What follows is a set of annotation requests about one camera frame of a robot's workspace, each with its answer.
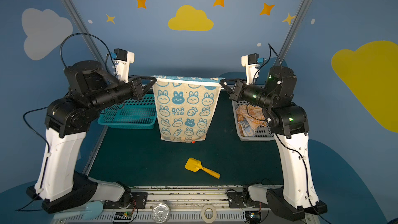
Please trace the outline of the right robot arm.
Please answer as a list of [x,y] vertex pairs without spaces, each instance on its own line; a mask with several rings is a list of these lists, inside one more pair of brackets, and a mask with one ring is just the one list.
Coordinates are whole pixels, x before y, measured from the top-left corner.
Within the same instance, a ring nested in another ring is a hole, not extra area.
[[260,107],[264,121],[274,134],[283,169],[283,186],[266,191],[266,203],[278,217],[292,222],[306,214],[321,215],[328,211],[315,191],[308,155],[309,124],[305,110],[293,103],[297,82],[292,69],[271,67],[263,87],[234,79],[222,79],[221,86],[232,101],[247,101]]

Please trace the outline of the blue bunny towel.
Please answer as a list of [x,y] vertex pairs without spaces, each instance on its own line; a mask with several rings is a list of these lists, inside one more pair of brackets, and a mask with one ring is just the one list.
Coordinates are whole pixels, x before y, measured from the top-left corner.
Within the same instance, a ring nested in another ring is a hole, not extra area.
[[152,86],[160,139],[195,143],[206,139],[214,116],[221,78],[155,75]]

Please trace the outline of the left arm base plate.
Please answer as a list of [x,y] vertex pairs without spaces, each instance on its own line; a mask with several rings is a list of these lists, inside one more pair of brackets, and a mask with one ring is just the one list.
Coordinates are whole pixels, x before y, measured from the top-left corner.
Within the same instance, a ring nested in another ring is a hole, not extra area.
[[144,209],[147,198],[147,192],[126,192],[119,201],[105,201],[104,209]]

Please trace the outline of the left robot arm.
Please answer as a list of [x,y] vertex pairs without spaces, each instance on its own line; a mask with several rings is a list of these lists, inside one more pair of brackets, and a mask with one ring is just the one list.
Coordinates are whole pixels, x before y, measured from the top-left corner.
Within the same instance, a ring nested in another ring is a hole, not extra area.
[[141,100],[156,78],[134,76],[121,81],[97,61],[78,62],[66,67],[64,74],[69,90],[47,108],[45,154],[38,181],[27,193],[42,200],[42,209],[49,214],[92,201],[128,208],[133,203],[130,189],[77,172],[77,157],[91,123],[109,107],[129,99]]

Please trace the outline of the grey plastic basket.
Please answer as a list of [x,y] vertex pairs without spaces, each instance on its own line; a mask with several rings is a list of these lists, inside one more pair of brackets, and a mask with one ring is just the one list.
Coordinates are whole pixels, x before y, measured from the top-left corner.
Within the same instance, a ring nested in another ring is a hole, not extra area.
[[261,121],[264,116],[260,107],[251,106],[246,101],[232,101],[235,127],[238,138],[243,142],[268,142],[274,140],[270,127]]

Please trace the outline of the teal plastic basket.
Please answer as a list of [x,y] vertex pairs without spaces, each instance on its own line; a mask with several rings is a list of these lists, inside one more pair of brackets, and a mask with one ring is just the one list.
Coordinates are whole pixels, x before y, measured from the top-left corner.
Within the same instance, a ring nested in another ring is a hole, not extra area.
[[129,99],[123,104],[103,110],[97,123],[114,129],[153,129],[157,110],[153,94],[146,94],[142,100]]

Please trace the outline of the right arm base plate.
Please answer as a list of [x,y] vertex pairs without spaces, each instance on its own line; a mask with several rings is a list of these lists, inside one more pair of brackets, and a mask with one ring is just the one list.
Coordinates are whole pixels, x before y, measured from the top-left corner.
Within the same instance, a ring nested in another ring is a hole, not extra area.
[[250,198],[245,191],[227,190],[229,208],[268,208],[268,205]]

